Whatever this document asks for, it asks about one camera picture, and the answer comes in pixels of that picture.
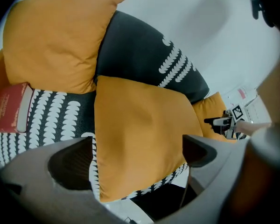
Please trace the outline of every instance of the red book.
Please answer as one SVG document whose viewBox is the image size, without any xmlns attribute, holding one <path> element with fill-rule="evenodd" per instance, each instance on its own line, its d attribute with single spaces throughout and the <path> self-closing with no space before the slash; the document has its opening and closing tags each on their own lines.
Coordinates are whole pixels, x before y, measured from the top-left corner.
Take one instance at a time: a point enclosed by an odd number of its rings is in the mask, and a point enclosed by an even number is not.
<svg viewBox="0 0 280 224">
<path fill-rule="evenodd" d="M 27 117 L 33 90 L 28 83 L 0 90 L 0 132 L 26 132 Z"/>
</svg>

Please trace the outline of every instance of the white wall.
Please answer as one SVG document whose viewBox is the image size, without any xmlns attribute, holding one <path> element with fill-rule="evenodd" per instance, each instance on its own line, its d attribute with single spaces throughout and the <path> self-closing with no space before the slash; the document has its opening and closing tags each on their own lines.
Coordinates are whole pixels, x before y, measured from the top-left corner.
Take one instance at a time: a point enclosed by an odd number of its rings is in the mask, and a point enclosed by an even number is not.
<svg viewBox="0 0 280 224">
<path fill-rule="evenodd" d="M 171 39 L 201 72 L 210 94 L 241 84 L 256 88 L 279 58 L 280 32 L 262 14 L 253 19 L 250 0 L 125 0 L 118 10 Z"/>
</svg>

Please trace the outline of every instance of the black pillow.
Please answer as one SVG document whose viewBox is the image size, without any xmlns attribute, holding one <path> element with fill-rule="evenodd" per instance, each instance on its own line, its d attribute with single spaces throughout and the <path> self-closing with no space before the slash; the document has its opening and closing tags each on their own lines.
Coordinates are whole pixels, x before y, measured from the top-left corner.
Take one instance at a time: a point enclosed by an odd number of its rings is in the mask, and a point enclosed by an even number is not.
<svg viewBox="0 0 280 224">
<path fill-rule="evenodd" d="M 27 132 L 0 133 L 0 163 L 32 148 L 94 133 L 95 96 L 95 91 L 78 95 L 35 89 Z"/>
<path fill-rule="evenodd" d="M 159 31 L 116 11 L 98 53 L 96 75 L 119 77 L 181 92 L 191 103 L 209 88 L 192 62 Z"/>
</svg>

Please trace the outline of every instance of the black and white fabric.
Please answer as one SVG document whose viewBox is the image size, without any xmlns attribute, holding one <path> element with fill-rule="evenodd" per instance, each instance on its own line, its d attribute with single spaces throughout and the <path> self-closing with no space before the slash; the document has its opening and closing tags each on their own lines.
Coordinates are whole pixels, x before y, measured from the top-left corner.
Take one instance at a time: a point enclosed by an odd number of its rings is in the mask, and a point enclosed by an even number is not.
<svg viewBox="0 0 280 224">
<path fill-rule="evenodd" d="M 97 144 L 96 144 L 94 133 L 89 133 L 88 136 L 92 137 L 92 148 L 93 148 L 92 149 L 93 158 L 89 168 L 89 181 L 91 183 L 93 195 L 99 201 L 99 181 L 98 181 L 99 172 L 98 172 L 98 164 L 97 164 Z M 186 163 L 182 164 L 177 170 L 175 170 L 173 173 L 166 176 L 162 180 L 154 183 L 153 185 L 147 187 L 146 189 L 134 191 L 128 196 L 121 198 L 120 200 L 131 199 L 133 197 L 141 196 L 148 192 L 152 192 L 158 189 L 159 187 L 165 185 L 166 183 L 171 183 L 179 174 L 186 171 L 188 168 L 189 166 Z"/>
<path fill-rule="evenodd" d="M 119 11 L 101 43 L 96 74 L 178 91 L 191 103 L 209 92 L 199 71 L 173 42 L 145 22 Z"/>
<path fill-rule="evenodd" d="M 82 95 L 34 90 L 26 133 L 0 133 L 0 163 L 28 149 L 94 133 L 96 92 Z"/>
</svg>

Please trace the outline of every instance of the white leaf pattern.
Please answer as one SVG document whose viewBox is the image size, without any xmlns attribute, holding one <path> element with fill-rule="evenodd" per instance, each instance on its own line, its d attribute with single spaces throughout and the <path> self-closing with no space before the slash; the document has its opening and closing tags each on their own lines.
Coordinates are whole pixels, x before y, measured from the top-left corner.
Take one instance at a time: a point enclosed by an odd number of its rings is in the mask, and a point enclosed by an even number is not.
<svg viewBox="0 0 280 224">
<path fill-rule="evenodd" d="M 77 101 L 70 101 L 67 104 L 66 112 L 67 114 L 64 116 L 63 126 L 62 126 L 62 132 L 61 132 L 61 138 L 60 140 L 71 140 L 75 137 L 75 131 L 76 131 L 76 123 L 75 120 L 77 120 L 77 115 L 79 111 L 79 107 L 81 104 Z"/>
<path fill-rule="evenodd" d="M 4 165 L 3 151 L 2 151 L 2 133 L 0 133 L 0 163 Z"/>
<path fill-rule="evenodd" d="M 20 133 L 19 140 L 18 140 L 18 149 L 20 154 L 26 151 L 25 146 L 26 146 L 26 134 Z"/>
<path fill-rule="evenodd" d="M 146 194 L 146 193 L 148 193 L 148 192 L 151 192 L 151 187 L 149 187 L 149 188 L 147 188 L 147 189 L 141 190 L 141 194 L 142 194 L 142 195 L 144 195 L 144 194 Z"/>
<path fill-rule="evenodd" d="M 165 46 L 170 46 L 171 44 L 171 41 L 168 40 L 164 35 L 163 35 L 163 39 L 162 39 L 163 43 Z"/>
<path fill-rule="evenodd" d="M 184 171 L 187 171 L 189 169 L 188 164 L 186 164 L 186 168 L 184 168 Z"/>
<path fill-rule="evenodd" d="M 38 94 L 39 94 L 40 91 L 41 91 L 41 90 L 39 90 L 39 89 L 35 89 L 35 90 L 34 90 L 33 96 L 32 96 L 32 98 L 31 98 L 31 103 L 30 103 L 30 106 L 31 106 L 31 107 L 33 107 L 35 98 L 38 96 Z"/>
<path fill-rule="evenodd" d="M 172 65 L 172 63 L 176 60 L 178 56 L 178 50 L 173 46 L 171 53 L 169 56 L 166 58 L 166 60 L 163 62 L 163 65 L 159 68 L 159 72 L 162 74 L 165 74 L 168 68 Z"/>
<path fill-rule="evenodd" d="M 173 177 L 173 173 L 166 177 L 165 183 L 168 183 Z"/>
<path fill-rule="evenodd" d="M 2 134 L 2 144 L 1 145 L 2 145 L 4 162 L 7 164 L 9 162 L 7 133 Z"/>
<path fill-rule="evenodd" d="M 187 164 L 185 163 L 182 168 L 181 168 L 181 171 L 179 174 L 182 174 L 182 172 L 184 172 L 185 170 L 187 169 Z"/>
<path fill-rule="evenodd" d="M 42 123 L 42 116 L 44 114 L 45 105 L 47 104 L 47 101 L 49 100 L 49 97 L 51 96 L 52 91 L 44 91 L 39 100 L 37 101 L 37 106 L 35 113 L 33 115 L 32 124 L 30 128 L 30 135 L 29 135 L 29 148 L 36 148 L 39 146 L 39 129 L 40 124 Z"/>
<path fill-rule="evenodd" d="M 11 133 L 9 135 L 9 152 L 10 158 L 13 159 L 16 156 L 16 149 L 15 149 L 15 133 Z"/>
<path fill-rule="evenodd" d="M 176 178 L 176 177 L 179 175 L 180 171 L 181 171 L 181 168 L 178 168 L 178 169 L 175 171 L 175 176 L 174 176 L 174 178 Z"/>
<path fill-rule="evenodd" d="M 186 61 L 186 56 L 181 55 L 178 63 L 173 67 L 173 69 L 169 72 L 169 74 L 165 77 L 165 79 L 159 84 L 159 87 L 165 87 L 168 83 L 174 78 L 177 72 L 183 67 Z"/>
<path fill-rule="evenodd" d="M 182 79 L 187 75 L 187 73 L 190 71 L 193 63 L 192 62 L 187 62 L 186 67 L 182 70 L 182 72 L 175 78 L 176 82 L 181 82 Z"/>
<path fill-rule="evenodd" d="M 161 184 L 162 184 L 162 180 L 156 182 L 155 185 L 154 185 L 154 189 L 155 190 L 158 189 L 161 186 Z"/>
<path fill-rule="evenodd" d="M 127 198 L 127 199 L 132 199 L 133 197 L 136 197 L 136 196 L 137 196 L 137 192 L 134 191 L 134 192 L 132 192 L 130 195 L 128 195 L 126 198 Z"/>
<path fill-rule="evenodd" d="M 53 144 L 55 141 L 55 129 L 56 129 L 56 124 L 58 122 L 59 118 L 59 113 L 60 113 L 60 108 L 62 107 L 63 100 L 65 99 L 65 96 L 67 93 L 64 92 L 57 92 L 57 94 L 54 96 L 54 99 L 51 103 L 51 107 L 49 108 L 49 113 L 47 117 L 47 122 L 45 124 L 44 131 L 45 133 L 43 134 L 44 139 L 43 139 L 43 145 L 50 145 Z"/>
<path fill-rule="evenodd" d="M 94 197 L 99 200 L 99 183 L 98 183 L 98 164 L 97 164 L 97 158 L 96 158 L 96 139 L 95 139 L 95 134 L 91 132 L 85 132 L 81 135 L 81 137 L 92 137 L 92 161 L 90 163 L 89 167 L 89 181 L 91 183 L 92 187 L 92 192 Z"/>
</svg>

